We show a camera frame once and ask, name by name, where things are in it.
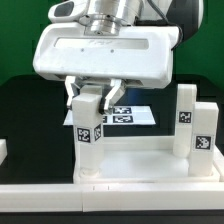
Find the white pillar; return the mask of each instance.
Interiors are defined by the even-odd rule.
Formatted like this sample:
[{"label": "white pillar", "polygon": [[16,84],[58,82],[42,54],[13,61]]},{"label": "white pillar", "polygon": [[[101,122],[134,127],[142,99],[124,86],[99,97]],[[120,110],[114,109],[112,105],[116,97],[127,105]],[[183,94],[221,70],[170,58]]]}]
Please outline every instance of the white pillar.
[{"label": "white pillar", "polygon": [[195,103],[189,176],[212,175],[218,113],[216,103]]},{"label": "white pillar", "polygon": [[191,148],[193,107],[196,102],[196,85],[178,85],[175,138],[173,154],[187,158]]},{"label": "white pillar", "polygon": [[72,101],[76,167],[80,176],[92,177],[103,160],[103,116],[98,112],[102,87],[85,86]]}]

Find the white base platform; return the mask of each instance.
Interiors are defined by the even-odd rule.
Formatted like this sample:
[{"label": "white base platform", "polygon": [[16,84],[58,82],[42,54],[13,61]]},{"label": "white base platform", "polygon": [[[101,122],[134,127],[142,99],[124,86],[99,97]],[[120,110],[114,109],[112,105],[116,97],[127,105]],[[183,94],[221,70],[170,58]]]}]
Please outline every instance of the white base platform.
[{"label": "white base platform", "polygon": [[219,182],[220,174],[215,167],[211,176],[189,177],[188,159],[173,155],[173,141],[173,137],[104,138],[104,160],[98,176],[85,178],[81,175],[80,178],[80,167],[76,165],[74,182]]},{"label": "white base platform", "polygon": [[[117,141],[120,141],[116,147],[111,144],[114,140],[114,138],[107,138],[104,144],[107,150],[113,150],[115,152],[114,156],[119,156],[119,150],[121,148],[125,149],[125,145],[121,143],[123,140],[125,142],[127,139],[116,138]],[[127,152],[132,152],[133,149],[136,149],[139,141],[143,146],[140,150],[153,150],[155,149],[155,145],[157,145],[161,149],[159,154],[162,152],[166,154],[173,144],[173,137],[131,138]],[[171,167],[171,163],[175,160],[172,156],[170,157],[169,153],[168,155],[169,156],[166,158],[158,158],[158,161],[161,159],[161,161],[166,162],[165,167],[169,168],[167,171],[164,170],[164,176],[160,176],[160,181],[158,183],[144,183],[142,180],[150,179],[147,172],[141,174],[141,181],[138,182],[138,178],[136,178],[138,174],[134,173],[133,175],[130,170],[129,172],[122,171],[123,173],[121,172],[119,174],[120,176],[118,179],[122,180],[120,183],[1,185],[0,212],[224,209],[224,183],[218,182],[223,181],[224,157],[217,148],[214,158],[215,168],[213,169],[217,172],[215,171],[210,179],[198,178],[191,182],[183,181],[187,178],[183,178],[183,174],[186,172],[187,168],[186,161],[181,160],[181,163],[185,164],[185,168],[176,172],[175,167]],[[111,164],[114,164],[113,161],[115,160],[119,164],[119,159],[122,159],[122,157],[117,159],[114,157]],[[137,158],[135,159],[133,164],[138,166],[136,162]],[[149,163],[149,165],[143,162],[141,167],[148,169],[152,168],[154,164],[154,168],[157,168],[157,170],[154,170],[158,173],[160,168],[155,166],[156,161],[154,159],[152,159],[152,163]],[[173,174],[175,174],[174,182],[172,182],[170,178],[170,181],[166,181],[168,171],[172,171]],[[105,177],[107,176],[107,178],[111,178],[111,180],[114,178],[114,173],[102,172]],[[126,182],[123,181],[124,175],[129,175],[129,180]]]}]

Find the white block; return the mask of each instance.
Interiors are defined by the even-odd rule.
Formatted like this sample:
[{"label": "white block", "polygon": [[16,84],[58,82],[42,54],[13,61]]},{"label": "white block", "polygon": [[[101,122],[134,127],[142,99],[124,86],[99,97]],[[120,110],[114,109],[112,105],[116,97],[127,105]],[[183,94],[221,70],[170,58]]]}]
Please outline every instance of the white block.
[{"label": "white block", "polygon": [[0,140],[0,165],[7,156],[6,140]]},{"label": "white block", "polygon": [[215,103],[195,103],[189,158],[190,176],[212,175],[218,111]]},{"label": "white block", "polygon": [[125,211],[222,209],[223,187],[221,183],[126,184],[120,200]]},{"label": "white block", "polygon": [[0,212],[59,211],[82,211],[80,185],[0,185]]},{"label": "white block", "polygon": [[187,158],[190,153],[193,106],[196,102],[196,85],[178,85],[176,126],[173,154]]},{"label": "white block", "polygon": [[72,100],[76,163],[80,175],[92,176],[103,160],[103,116],[99,113],[102,87],[86,86]]}]

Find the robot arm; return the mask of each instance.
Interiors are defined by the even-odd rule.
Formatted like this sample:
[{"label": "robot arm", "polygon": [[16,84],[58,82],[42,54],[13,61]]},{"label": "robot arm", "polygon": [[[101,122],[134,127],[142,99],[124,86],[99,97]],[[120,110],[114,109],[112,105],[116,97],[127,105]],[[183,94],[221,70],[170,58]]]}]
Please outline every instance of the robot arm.
[{"label": "robot arm", "polygon": [[175,0],[162,5],[157,0],[154,7],[148,2],[154,4],[148,0],[70,0],[53,6],[49,18],[54,24],[41,36],[35,71],[50,80],[76,77],[74,85],[80,88],[109,84],[106,112],[125,88],[165,88],[172,78],[173,48],[180,42],[181,29],[171,23],[147,25],[158,6],[164,15]]}]

